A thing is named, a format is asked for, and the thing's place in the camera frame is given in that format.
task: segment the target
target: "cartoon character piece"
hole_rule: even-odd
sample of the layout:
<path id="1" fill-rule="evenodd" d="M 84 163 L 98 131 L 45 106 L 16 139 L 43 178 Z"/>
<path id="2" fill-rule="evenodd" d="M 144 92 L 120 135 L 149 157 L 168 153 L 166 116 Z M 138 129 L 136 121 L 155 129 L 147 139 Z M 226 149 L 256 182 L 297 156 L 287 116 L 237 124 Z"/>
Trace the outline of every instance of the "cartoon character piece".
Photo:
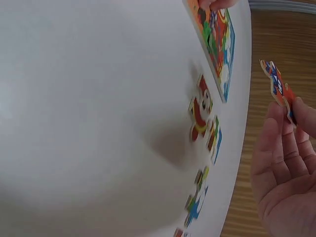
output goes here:
<path id="1" fill-rule="evenodd" d="M 208 190 L 208 186 L 206 185 L 206 179 L 208 176 L 209 167 L 206 166 L 204 171 L 199 170 L 195 179 L 195 184 L 197 185 L 196 194 L 194 197 L 192 195 L 189 196 L 188 201 L 186 203 L 185 209 L 188 212 L 188 216 L 184 222 L 184 226 L 187 228 L 193 221 L 193 219 L 197 219 Z"/>
<path id="2" fill-rule="evenodd" d="M 281 73 L 273 61 L 260 60 L 260 65 L 266 76 L 271 80 L 271 95 L 279 105 L 287 107 L 287 118 L 292 124 L 296 125 L 292 109 L 295 94 L 287 83 L 284 84 Z"/>
<path id="3" fill-rule="evenodd" d="M 271 92 L 281 100 L 283 97 L 283 81 L 280 71 L 272 61 L 269 63 L 261 60 L 260 64 L 265 74 L 271 79 Z"/>
<path id="4" fill-rule="evenodd" d="M 203 75 L 199 77 L 197 86 L 199 96 L 194 97 L 189 106 L 189 113 L 193 122 L 190 132 L 192 141 L 196 141 L 199 134 L 201 134 L 202 137 L 205 136 L 209 127 L 209 117 L 213 108 L 213 101 Z"/>
<path id="5" fill-rule="evenodd" d="M 182 229 L 177 228 L 173 237 L 190 237 L 191 234 L 184 232 Z"/>
<path id="6" fill-rule="evenodd" d="M 218 117 L 215 116 L 211 125 L 210 134 L 207 141 L 207 148 L 209 152 L 211 153 L 211 159 L 214 165 L 217 160 L 221 143 L 222 143 L 222 130 L 219 126 Z"/>

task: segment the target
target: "wooden surface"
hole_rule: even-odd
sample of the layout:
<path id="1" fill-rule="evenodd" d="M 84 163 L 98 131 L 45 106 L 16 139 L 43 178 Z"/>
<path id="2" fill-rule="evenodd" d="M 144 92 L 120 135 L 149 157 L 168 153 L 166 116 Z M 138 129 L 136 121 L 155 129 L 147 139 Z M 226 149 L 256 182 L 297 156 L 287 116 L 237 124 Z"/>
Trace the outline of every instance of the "wooden surface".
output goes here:
<path id="1" fill-rule="evenodd" d="M 273 60 L 293 91 L 316 108 L 316 16 L 252 12 L 253 51 L 249 112 L 241 163 L 222 237 L 267 237 L 257 216 L 249 181 L 252 148 L 268 104 L 270 80 L 259 59 Z"/>

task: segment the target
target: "palm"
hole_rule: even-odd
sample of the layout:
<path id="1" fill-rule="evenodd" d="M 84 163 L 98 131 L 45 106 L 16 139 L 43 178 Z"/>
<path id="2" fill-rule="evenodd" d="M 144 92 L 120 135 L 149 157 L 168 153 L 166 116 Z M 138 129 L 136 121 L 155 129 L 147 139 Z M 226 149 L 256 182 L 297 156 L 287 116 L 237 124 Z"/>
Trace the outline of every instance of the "palm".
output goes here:
<path id="1" fill-rule="evenodd" d="M 312 176 L 308 175 L 298 179 L 308 180 Z M 305 193 L 301 193 L 302 189 L 297 188 L 294 191 L 294 195 L 281 200 L 279 203 L 279 195 L 284 187 L 276 187 L 272 193 L 276 195 L 272 196 L 272 199 L 268 201 L 271 205 L 269 214 L 263 217 L 264 223 L 270 227 L 270 231 L 274 236 L 315 236 L 316 232 L 315 220 L 316 220 L 316 179 L 313 177 L 312 188 Z M 295 180 L 289 181 L 284 184 L 286 190 L 291 190 L 293 185 L 301 185 L 306 187 L 305 182 L 296 182 Z"/>
<path id="2" fill-rule="evenodd" d="M 306 123 L 301 114 L 294 132 L 282 108 L 271 104 L 254 149 L 254 196 L 264 226 L 275 237 L 316 236 L 316 153 L 301 129 Z"/>

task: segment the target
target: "puzzle piece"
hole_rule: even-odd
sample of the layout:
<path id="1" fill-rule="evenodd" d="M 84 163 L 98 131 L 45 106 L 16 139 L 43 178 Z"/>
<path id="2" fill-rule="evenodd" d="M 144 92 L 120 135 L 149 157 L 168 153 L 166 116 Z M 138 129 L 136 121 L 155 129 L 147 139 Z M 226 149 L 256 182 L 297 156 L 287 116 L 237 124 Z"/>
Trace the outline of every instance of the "puzzle piece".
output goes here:
<path id="1" fill-rule="evenodd" d="M 284 84 L 281 73 L 273 61 L 268 63 L 265 60 L 260 60 L 260 65 L 266 76 L 271 80 L 271 95 L 279 105 L 286 106 L 287 118 L 293 125 L 296 125 L 292 109 L 295 94 L 287 83 Z"/>
<path id="2" fill-rule="evenodd" d="M 183 230 L 177 228 L 173 237 L 190 237 L 191 234 L 189 234 L 188 232 L 184 232 Z"/>
<path id="3" fill-rule="evenodd" d="M 221 143 L 222 143 L 222 130 L 219 126 L 218 117 L 215 116 L 215 118 L 212 122 L 212 125 L 211 125 L 209 137 L 207 140 L 207 149 L 211 153 L 211 159 L 212 159 L 214 165 L 215 165 L 216 160 L 217 160 L 217 156 L 218 156 L 218 152 L 219 152 L 219 148 L 221 146 Z"/>
<path id="4" fill-rule="evenodd" d="M 208 176 L 208 172 L 209 172 L 209 167 L 206 166 L 203 172 L 199 170 L 197 173 L 197 176 L 195 179 L 195 184 L 197 185 L 196 193 L 194 197 L 192 195 L 189 196 L 188 201 L 185 206 L 185 209 L 188 212 L 188 216 L 184 222 L 184 226 L 186 228 L 191 224 L 193 219 L 198 218 L 201 212 L 204 199 L 208 190 L 208 186 L 206 186 L 206 178 Z"/>
<path id="5" fill-rule="evenodd" d="M 193 142 L 197 140 L 199 134 L 205 136 L 213 108 L 213 101 L 203 75 L 199 76 L 197 87 L 199 96 L 195 96 L 189 106 L 189 114 L 193 122 L 190 138 Z"/>

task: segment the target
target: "white table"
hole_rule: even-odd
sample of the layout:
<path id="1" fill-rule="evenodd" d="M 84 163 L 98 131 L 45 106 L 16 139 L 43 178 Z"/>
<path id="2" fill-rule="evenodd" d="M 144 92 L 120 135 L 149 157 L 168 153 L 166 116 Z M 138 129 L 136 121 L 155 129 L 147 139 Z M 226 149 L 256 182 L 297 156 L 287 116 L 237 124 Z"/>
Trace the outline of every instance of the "white table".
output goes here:
<path id="1" fill-rule="evenodd" d="M 204 72 L 223 141 L 188 231 L 219 236 L 251 69 L 247 0 L 230 13 L 236 49 L 223 104 L 180 0 L 2 1 L 2 235 L 171 237 L 183 228 L 207 157 L 188 140 L 191 91 Z"/>

